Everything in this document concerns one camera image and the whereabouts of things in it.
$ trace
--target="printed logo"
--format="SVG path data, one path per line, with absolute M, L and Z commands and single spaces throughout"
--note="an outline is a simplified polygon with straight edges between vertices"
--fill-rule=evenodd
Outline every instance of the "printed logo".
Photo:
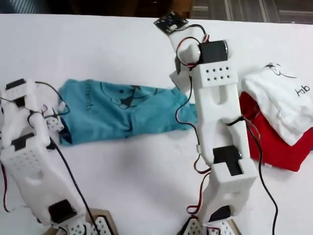
M 265 67 L 268 67 L 270 70 L 272 70 L 274 72 L 274 74 L 276 74 L 277 76 L 283 75 L 284 77 L 289 77 L 289 78 L 297 78 L 297 77 L 291 77 L 291 76 L 287 76 L 285 74 L 283 74 L 280 71 L 281 65 L 280 64 L 273 64 L 273 63 L 269 63 L 268 65 L 266 65 Z
M 297 89 L 294 89 L 297 95 L 300 97 L 301 94 L 305 94 L 310 90 L 308 86 L 301 86 L 301 89 L 297 91 Z

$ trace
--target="hole pattern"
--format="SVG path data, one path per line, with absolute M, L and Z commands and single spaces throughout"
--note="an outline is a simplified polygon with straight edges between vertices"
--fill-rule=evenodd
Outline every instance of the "hole pattern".
M 212 80 L 211 77 L 208 77 L 208 78 L 207 78 L 207 81 L 211 81 L 211 80 Z

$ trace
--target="black cable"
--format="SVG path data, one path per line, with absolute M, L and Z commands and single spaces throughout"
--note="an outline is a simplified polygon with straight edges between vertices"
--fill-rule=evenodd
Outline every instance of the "black cable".
M 198 136 L 198 132 L 197 132 L 196 126 L 193 125 L 193 124 L 191 124 L 191 123 L 189 123 L 189 122 L 182 122 L 182 121 L 180 121 L 180 120 L 178 119 L 178 112 L 179 112 L 179 110 L 180 110 L 183 106 L 185 106 L 185 105 L 190 101 L 190 98 L 191 98 L 191 95 L 192 95 L 192 78 L 191 78 L 191 76 L 189 76 L 189 80 L 190 80 L 190 93 L 189 93 L 189 97 L 188 97 L 187 100 L 176 110 L 176 112 L 175 112 L 175 119 L 176 119 L 176 121 L 177 121 L 179 124 L 189 125 L 189 126 L 191 126 L 191 127 L 194 129 L 194 131 L 195 131 L 195 133 L 196 133 L 196 136 L 197 136 L 198 145 L 200 145 L 200 140 L 199 140 L 199 136 Z
M 205 31 L 204 27 L 201 24 L 197 24 L 197 23 L 188 25 L 188 26 L 186 26 L 184 28 L 175 29 L 175 31 L 184 31 L 184 30 L 186 30 L 188 28 L 195 28 L 195 27 L 200 28 L 204 35 L 206 34 L 206 31 Z
M 67 163 L 65 157 L 63 156 L 62 152 L 60 151 L 58 145 L 54 142 L 54 140 L 53 140 L 51 137 L 50 137 L 50 141 L 51 141 L 51 143 L 54 145 L 54 147 L 56 148 L 56 150 L 58 151 L 58 153 L 60 154 L 60 156 L 61 156 L 61 158 L 62 158 L 62 160 L 63 160 L 63 162 L 64 162 L 64 164 L 65 164 L 65 166 L 66 166 L 66 168 L 67 168 L 67 170 L 68 170 L 68 173 L 69 173 L 69 175 L 70 175 L 70 177 L 71 177 L 71 179 L 72 179 L 72 181 L 73 181 L 73 183 L 74 183 L 74 185 L 75 185 L 75 188 L 76 188 L 77 192 L 79 193 L 80 197 L 82 198 L 82 200 L 83 200 L 83 202 L 84 202 L 84 204 L 85 204 L 86 210 L 87 210 L 87 212 L 88 212 L 88 214 L 89 214 L 89 216 L 90 216 L 90 219 L 91 219 L 91 221 L 92 221 L 92 224 L 94 225 L 94 227 L 95 227 L 95 229 L 96 229 L 98 235 L 100 235 L 100 231 L 99 231 L 99 229 L 98 229 L 98 227 L 97 227 L 97 225 L 96 225 L 96 221 L 94 220 L 94 218 L 93 218 L 93 216 L 92 216 L 92 214 L 91 214 L 90 208 L 89 208 L 89 206 L 88 206 L 88 204 L 87 204 L 87 202 L 86 202 L 86 200 L 85 200 L 85 198 L 84 198 L 82 192 L 80 191 L 80 189 L 79 189 L 77 183 L 76 183 L 76 180 L 75 180 L 75 178 L 74 178 L 74 176 L 73 176 L 73 173 L 72 173 L 71 169 L 69 168 L 69 165 L 68 165 L 68 163 Z
M 245 118 L 244 118 L 244 116 L 241 115 L 241 116 L 240 116 L 239 118 L 237 118 L 236 120 L 232 121 L 231 123 L 226 123 L 225 125 L 226 125 L 226 126 L 232 126 L 232 125 L 236 124 L 237 122 L 243 121 L 243 120 L 245 120 Z
M 67 103 L 63 100 L 63 98 L 62 98 L 62 96 L 60 95 L 60 93 L 59 93 L 53 86 L 51 86 L 49 83 L 46 83 L 46 82 L 36 81 L 35 83 L 37 83 L 37 84 L 43 84 L 43 85 L 49 86 L 49 87 L 58 95 L 59 99 L 60 99 L 62 102 L 65 103 L 65 106 L 66 106 L 66 108 L 67 108 L 67 111 L 66 111 L 66 112 L 60 113 L 60 114 L 48 115 L 48 116 L 45 117 L 45 119 L 46 119 L 46 118 L 49 118 L 49 117 L 57 117 L 57 116 L 66 115 L 66 114 L 68 114 L 68 113 L 70 112 L 69 106 L 68 106 Z
M 273 226 L 272 226 L 272 235 L 275 235 L 275 227 L 276 227 L 276 220 L 277 220 L 277 216 L 278 216 L 278 206 L 273 198 L 273 196 L 271 195 L 271 193 L 269 192 L 267 186 L 265 185 L 264 183 L 264 179 L 263 179 L 263 176 L 262 176 L 262 169 L 261 169 L 261 166 L 262 166 L 262 160 L 263 160 L 263 152 L 262 152 L 262 147 L 260 145 L 260 142 L 257 140 L 257 138 L 255 137 L 254 133 L 251 131 L 251 128 L 249 125 L 247 125 L 247 128 L 248 128 L 248 131 L 250 132 L 250 134 L 252 135 L 252 138 L 254 139 L 257 147 L 258 147 L 258 150 L 260 152 L 260 158 L 259 158 L 259 165 L 258 165 L 258 169 L 259 169 L 259 175 L 260 175 L 260 179 L 261 179 L 261 183 L 266 191 L 266 193 L 268 194 L 268 196 L 270 197 L 270 199 L 272 200 L 274 206 L 275 206 L 275 216 L 274 216 L 274 220 L 273 220 Z

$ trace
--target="wire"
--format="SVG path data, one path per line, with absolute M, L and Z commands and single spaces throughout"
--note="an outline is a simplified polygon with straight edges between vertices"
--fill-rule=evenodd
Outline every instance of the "wire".
M 179 111 L 182 107 L 184 107 L 189 101 L 190 101 L 190 98 L 191 98 L 191 95 L 192 95 L 192 78 L 191 76 L 189 76 L 189 80 L 190 80 L 190 93 L 189 93 L 189 97 L 187 98 L 187 100 L 176 110 L 175 112 L 175 119 L 176 121 L 179 123 L 179 124 L 185 124 L 185 125 L 189 125 L 191 126 L 195 133 L 196 133 L 196 136 L 197 136 L 197 142 L 198 142 L 198 145 L 200 144 L 200 141 L 199 141 L 199 136 L 198 136 L 198 132 L 197 132 L 197 129 L 196 129 L 196 126 L 190 122 L 182 122 L 179 120 Z
M 202 42 L 203 42 L 203 43 L 208 42 L 210 35 L 208 35 L 208 34 L 206 33 L 204 27 L 203 27 L 201 24 L 194 23 L 194 24 L 188 25 L 188 26 L 183 27 L 183 28 L 175 29 L 174 31 L 185 31 L 185 30 L 188 29 L 188 28 L 195 28 L 195 27 L 200 28 L 200 29 L 202 30 L 203 34 L 204 34 L 204 37 L 203 37 L 203 39 L 202 39 Z
M 203 183 L 204 180 L 206 179 L 206 177 L 211 173 L 211 171 L 209 171 L 202 179 L 201 184 L 200 184 L 200 191 L 199 191 L 199 201 L 197 205 L 191 205 L 187 207 L 187 213 L 188 214 L 192 214 L 195 215 L 200 211 L 200 208 L 202 206 L 202 188 L 203 188 Z
M 177 45 L 177 48 L 176 48 L 176 57 L 177 57 L 178 61 L 179 61 L 182 65 L 185 65 L 185 66 L 187 66 L 187 67 L 189 67 L 189 68 L 193 68 L 193 67 L 197 66 L 196 63 L 189 63 L 189 64 L 186 64 L 186 63 L 182 62 L 181 59 L 180 59 L 179 56 L 178 56 L 178 49 L 180 48 L 181 44 L 182 44 L 184 41 L 186 41 L 187 39 L 196 40 L 196 41 L 198 42 L 198 44 L 200 44 L 200 41 L 199 41 L 198 39 L 196 39 L 195 37 L 186 37 L 186 38 L 182 39 L 182 40 L 178 43 L 178 45 Z
M 94 218 L 93 218 L 93 216 L 92 216 L 92 214 L 91 214 L 90 208 L 89 208 L 89 206 L 88 206 L 88 204 L 87 204 L 87 202 L 86 202 L 86 200 L 85 200 L 85 198 L 84 198 L 82 192 L 80 191 L 80 189 L 79 189 L 77 183 L 76 183 L 76 180 L 75 180 L 75 178 L 74 178 L 74 176 L 73 176 L 73 173 L 72 173 L 72 171 L 71 171 L 71 169 L 70 169 L 70 167 L 69 167 L 69 165 L 68 165 L 68 163 L 67 163 L 65 157 L 63 156 L 63 154 L 62 154 L 61 150 L 59 149 L 58 145 L 54 142 L 54 140 L 53 140 L 51 137 L 50 137 L 50 141 L 51 141 L 51 143 L 54 145 L 54 147 L 56 148 L 56 150 L 58 151 L 59 155 L 61 156 L 61 158 L 62 158 L 62 160 L 63 160 L 63 162 L 64 162 L 64 164 L 65 164 L 65 166 L 66 166 L 66 168 L 67 168 L 67 170 L 68 170 L 68 173 L 69 173 L 69 175 L 70 175 L 70 177 L 71 177 L 71 179 L 72 179 L 72 181 L 73 181 L 73 183 L 74 183 L 74 185 L 75 185 L 75 188 L 76 188 L 77 192 L 79 193 L 80 197 L 82 198 L 82 200 L 83 200 L 83 202 L 84 202 L 84 204 L 85 204 L 86 210 L 87 210 L 87 212 L 88 212 L 88 214 L 89 214 L 89 216 L 90 216 L 90 219 L 91 219 L 91 221 L 92 221 L 92 224 L 93 224 L 93 226 L 95 227 L 95 229 L 96 229 L 98 235 L 100 235 L 100 231 L 99 231 L 99 229 L 98 229 L 98 227 L 97 227 L 97 225 L 96 225 L 96 222 L 95 222 L 95 220 L 94 220 Z
M 66 235 L 68 235 L 68 232 L 65 228 L 59 227 L 59 229 L 61 229 Z
M 189 101 L 190 101 L 190 98 L 191 98 L 191 95 L 192 95 L 192 77 L 189 76 L 189 80 L 190 80 L 190 93 L 189 93 L 189 96 L 187 98 L 187 100 L 176 110 L 175 112 L 175 119 L 178 123 L 180 124 L 185 124 L 185 125 L 189 125 L 191 126 L 195 133 L 196 133 L 196 137 L 197 137 L 197 143 L 198 145 L 200 145 L 200 140 L 199 140 L 199 136 L 198 136 L 198 132 L 197 132 L 197 128 L 194 124 L 190 123 L 190 122 L 182 122 L 179 120 L 179 111 L 182 107 L 184 107 Z M 198 204 L 197 205 L 190 205 L 187 207 L 187 213 L 189 213 L 190 215 L 195 215 L 199 212 L 200 208 L 201 208 L 201 205 L 202 205 L 202 188 L 203 188 L 203 183 L 204 183 L 204 180 L 205 178 L 211 173 L 211 168 L 209 167 L 207 170 L 203 170 L 203 171 L 200 171 L 197 169 L 197 162 L 198 160 L 200 159 L 200 156 L 201 154 L 198 155 L 197 159 L 195 160 L 194 162 L 194 169 L 196 170 L 196 172 L 198 172 L 199 174 L 205 174 L 203 179 L 202 179 L 202 182 L 200 184 L 200 192 L 199 192 L 199 201 L 198 201 Z
M 275 206 L 275 216 L 274 216 L 274 219 L 273 219 L 273 226 L 272 226 L 272 235 L 275 235 L 276 220 L 277 220 L 277 216 L 278 216 L 278 206 L 277 206 L 277 203 L 275 202 L 273 196 L 269 192 L 267 186 L 265 185 L 265 182 L 264 182 L 264 179 L 263 179 L 263 176 L 262 176 L 262 168 L 261 168 L 261 166 L 262 166 L 262 160 L 263 160 L 263 152 L 262 152 L 261 144 L 260 144 L 259 140 L 255 137 L 255 135 L 252 132 L 252 130 L 251 130 L 249 125 L 247 125 L 247 128 L 248 128 L 248 131 L 250 132 L 250 134 L 252 135 L 252 138 L 254 139 L 254 141 L 255 141 L 255 143 L 256 143 L 256 145 L 258 147 L 258 150 L 260 152 L 258 169 L 259 169 L 259 175 L 260 175 L 261 183 L 262 183 L 266 193 L 268 194 L 268 196 L 270 197 L 271 201 L 273 202 L 273 204 Z
M 197 163 L 198 163 L 198 161 L 199 161 L 199 159 L 200 159 L 200 156 L 201 156 L 201 153 L 198 155 L 197 159 L 196 159 L 195 162 L 194 162 L 194 169 L 195 169 L 195 171 L 196 171 L 197 173 L 199 173 L 199 174 L 201 174 L 201 175 L 204 175 L 204 174 L 208 173 L 208 172 L 211 170 L 211 168 L 209 167 L 209 168 L 206 169 L 206 170 L 198 170 L 198 169 L 197 169 Z
M 2 170 L 3 181 L 4 181 L 3 209 L 5 210 L 5 212 L 10 213 L 11 211 L 9 211 L 8 208 L 6 207 L 6 193 L 8 191 L 8 180 L 6 177 L 5 167 L 2 163 L 1 163 L 1 170 Z
M 60 113 L 60 114 L 48 115 L 48 116 L 45 117 L 45 119 L 46 119 L 46 118 L 49 118 L 49 117 L 57 117 L 57 116 L 66 115 L 66 114 L 68 114 L 68 113 L 70 112 L 69 106 L 68 106 L 67 103 L 63 100 L 63 98 L 62 98 L 62 96 L 60 95 L 60 93 L 59 93 L 53 86 L 51 86 L 49 83 L 46 83 L 46 82 L 36 81 L 35 83 L 37 83 L 37 84 L 42 84 L 42 85 L 46 85 L 46 86 L 50 87 L 50 88 L 58 95 L 59 99 L 60 99 L 62 102 L 65 103 L 65 106 L 66 106 L 66 108 L 67 108 L 67 111 L 66 111 L 66 112 Z
M 236 120 L 232 121 L 231 123 L 226 123 L 225 125 L 226 125 L 226 126 L 232 126 L 232 125 L 236 124 L 237 122 L 243 121 L 243 120 L 245 120 L 245 118 L 244 118 L 244 116 L 241 115 L 241 116 L 240 116 L 239 118 L 237 118 Z

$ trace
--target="dark floor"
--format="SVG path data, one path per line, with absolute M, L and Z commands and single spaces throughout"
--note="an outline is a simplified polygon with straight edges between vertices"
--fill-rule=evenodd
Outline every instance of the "dark floor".
M 194 0 L 191 18 L 313 24 L 313 0 Z

